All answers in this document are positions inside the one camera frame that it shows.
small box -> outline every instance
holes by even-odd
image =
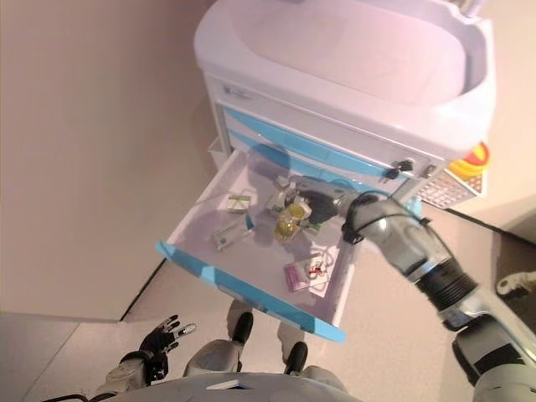
[[[227,210],[234,214],[245,214],[250,207],[249,195],[230,195],[227,199]]]

black cable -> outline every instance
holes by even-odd
[[[70,399],[71,400],[77,399],[77,400],[82,400],[83,402],[90,402],[85,397],[85,395],[82,395],[82,394],[71,394],[71,395],[59,396],[58,398],[47,399],[47,400],[44,400],[43,402],[60,402],[61,400],[70,400]]]

wall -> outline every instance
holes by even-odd
[[[4,312],[116,320],[214,174],[198,0],[2,0]]]
[[[493,21],[497,56],[489,188],[456,209],[536,243],[536,2],[490,0],[482,16]]]

floor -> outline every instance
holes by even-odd
[[[425,207],[424,212],[465,269],[486,286],[495,282],[497,272],[501,276],[508,270],[533,269],[536,249],[432,207]],[[244,371],[281,372],[283,353],[305,338],[307,362],[332,370],[359,399],[471,400],[472,387],[451,354],[452,334],[441,326],[425,297],[390,268],[370,244],[363,246],[356,268],[341,323],[348,334],[344,344],[304,334],[254,311],[255,325],[242,358]],[[534,325],[536,314],[528,309],[530,305],[535,305],[534,298],[514,307]],[[125,353],[137,349],[145,334],[163,318],[178,314],[184,323],[196,322],[198,330],[185,337],[169,356],[167,379],[175,379],[206,342],[228,337],[228,328],[234,326],[243,309],[231,297],[167,263],[124,322],[81,323],[72,328],[26,395],[14,400],[33,402],[69,393],[93,395]]]

pill packet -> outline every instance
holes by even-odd
[[[284,267],[289,291],[300,291],[329,281],[327,267],[320,253]]]
[[[252,232],[254,227],[255,225],[249,214],[242,214],[237,219],[231,220],[228,224],[212,233],[218,251],[242,240]]]

